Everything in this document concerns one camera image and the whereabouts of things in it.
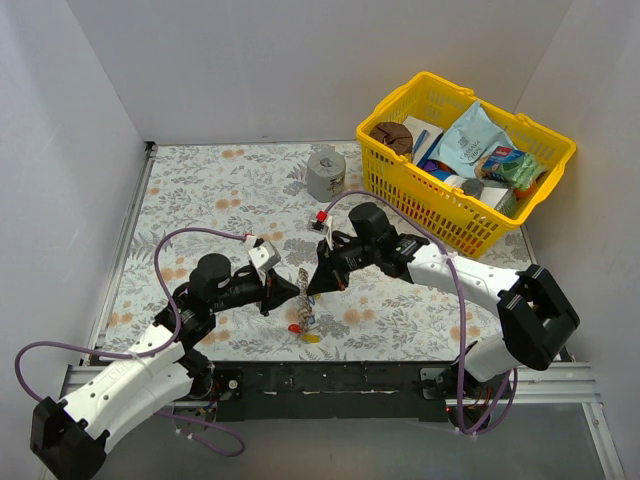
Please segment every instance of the light blue bag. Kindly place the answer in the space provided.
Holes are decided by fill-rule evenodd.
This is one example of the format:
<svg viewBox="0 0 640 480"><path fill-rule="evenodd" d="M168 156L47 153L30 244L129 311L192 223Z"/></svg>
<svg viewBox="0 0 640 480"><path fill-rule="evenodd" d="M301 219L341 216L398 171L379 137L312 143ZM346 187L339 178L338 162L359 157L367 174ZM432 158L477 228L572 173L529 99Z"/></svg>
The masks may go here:
<svg viewBox="0 0 640 480"><path fill-rule="evenodd" d="M509 135L491 121L476 100L444 133L429 160L444 163L461 177L476 178L478 161L497 147L515 148Z"/></svg>

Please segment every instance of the table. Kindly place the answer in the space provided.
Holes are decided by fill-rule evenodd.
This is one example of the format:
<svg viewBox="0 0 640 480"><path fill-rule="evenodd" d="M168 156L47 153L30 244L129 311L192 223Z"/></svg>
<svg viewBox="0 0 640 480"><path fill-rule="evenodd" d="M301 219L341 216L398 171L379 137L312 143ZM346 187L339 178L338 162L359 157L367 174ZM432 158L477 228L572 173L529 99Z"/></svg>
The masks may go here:
<svg viewBox="0 0 640 480"><path fill-rule="evenodd" d="M347 161L345 188L362 188L360 147L355 142L159 147L146 185L135 231L102 348L124 351L166 305L153 269L160 239L185 226L209 227L271 241L282 256L276 271L295 282L298 269L312 273L321 237L306 229L309 216L326 206L307 193L305 165L318 150L333 149ZM335 229L353 233L347 214L368 201L353 195L333 210ZM414 229L383 207L400 232ZM175 237L161 254L171 290L188 279L198 259L218 252L235 270L248 263L240 242L202 233ZM523 233L506 234L480 261L524 269L531 257ZM218 326L199 344L211 360L364 361L452 360L459 351L457 298L434 288L393 280L375 267L354 272L345 292L316 301L310 344L287 330L297 320L297 299L263 317L253 305L222 312ZM469 341L500 330L499 321L474 305L467 310Z"/></svg>

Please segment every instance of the gray roll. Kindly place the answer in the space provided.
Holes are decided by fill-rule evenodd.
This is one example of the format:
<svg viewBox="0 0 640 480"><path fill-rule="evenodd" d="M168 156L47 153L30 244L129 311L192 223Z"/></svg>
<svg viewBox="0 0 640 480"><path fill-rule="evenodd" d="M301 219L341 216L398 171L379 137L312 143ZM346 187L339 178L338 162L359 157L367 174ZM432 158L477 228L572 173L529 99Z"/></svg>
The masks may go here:
<svg viewBox="0 0 640 480"><path fill-rule="evenodd" d="M344 189L347 162L333 150L321 150L307 162L307 190L319 202L330 202Z"/></svg>

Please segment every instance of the yellow basket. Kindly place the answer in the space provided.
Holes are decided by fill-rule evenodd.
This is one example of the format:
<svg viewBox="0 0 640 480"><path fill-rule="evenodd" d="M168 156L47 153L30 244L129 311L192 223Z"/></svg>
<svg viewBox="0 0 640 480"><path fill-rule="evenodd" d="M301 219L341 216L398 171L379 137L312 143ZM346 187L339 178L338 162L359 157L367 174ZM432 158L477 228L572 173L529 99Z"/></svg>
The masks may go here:
<svg viewBox="0 0 640 480"><path fill-rule="evenodd" d="M447 129L476 100L473 90L422 72L394 90L356 130L362 146L365 188L474 258L504 233L522 225L534 207L547 198L576 151L575 142L522 113L513 115L481 100L491 120L509 134L515 145L547 166L536 191L519 200L514 218L509 218L414 166L408 155L396 155L369 132L380 122L402 123L409 115Z"/></svg>

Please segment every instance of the gray floor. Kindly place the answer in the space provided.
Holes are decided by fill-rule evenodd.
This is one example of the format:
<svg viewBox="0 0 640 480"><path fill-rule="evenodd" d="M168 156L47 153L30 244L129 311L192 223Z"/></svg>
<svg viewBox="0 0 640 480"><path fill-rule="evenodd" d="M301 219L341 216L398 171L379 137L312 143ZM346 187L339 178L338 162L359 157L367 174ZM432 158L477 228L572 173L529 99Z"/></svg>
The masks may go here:
<svg viewBox="0 0 640 480"><path fill-rule="evenodd" d="M475 441L443 424L411 420L252 421L247 441L222 458L152 418L109 455L98 480L224 479L603 479L580 405L515 405ZM232 441L207 436L222 447Z"/></svg>

